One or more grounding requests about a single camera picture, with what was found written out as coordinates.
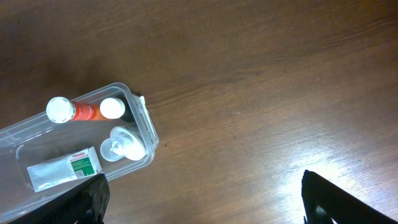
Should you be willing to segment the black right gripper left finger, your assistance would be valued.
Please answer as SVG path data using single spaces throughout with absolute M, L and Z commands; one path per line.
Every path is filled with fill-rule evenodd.
M 110 198 L 108 181 L 97 174 L 12 224 L 103 224 Z

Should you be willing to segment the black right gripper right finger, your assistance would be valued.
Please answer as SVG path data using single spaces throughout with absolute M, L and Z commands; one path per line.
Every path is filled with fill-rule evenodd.
M 397 224 L 316 172 L 306 170 L 302 177 L 304 223 Z

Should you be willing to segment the white Panadol box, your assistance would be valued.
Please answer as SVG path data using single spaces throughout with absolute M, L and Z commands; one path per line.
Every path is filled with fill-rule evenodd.
M 41 192 L 66 182 L 99 174 L 102 166 L 94 147 L 27 168 L 33 190 Z

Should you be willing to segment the clear spray bottle white label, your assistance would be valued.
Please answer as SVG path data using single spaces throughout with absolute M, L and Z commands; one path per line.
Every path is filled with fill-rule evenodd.
M 147 155 L 147 150 L 136 127 L 116 126 L 100 146 L 101 156 L 109 162 L 122 158 L 139 161 Z

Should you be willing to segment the orange Redoxon tube white cap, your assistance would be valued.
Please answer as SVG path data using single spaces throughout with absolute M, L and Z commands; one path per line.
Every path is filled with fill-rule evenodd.
M 54 123 L 68 121 L 105 121 L 98 105 L 71 101 L 65 97 L 52 98 L 46 107 L 46 114 Z

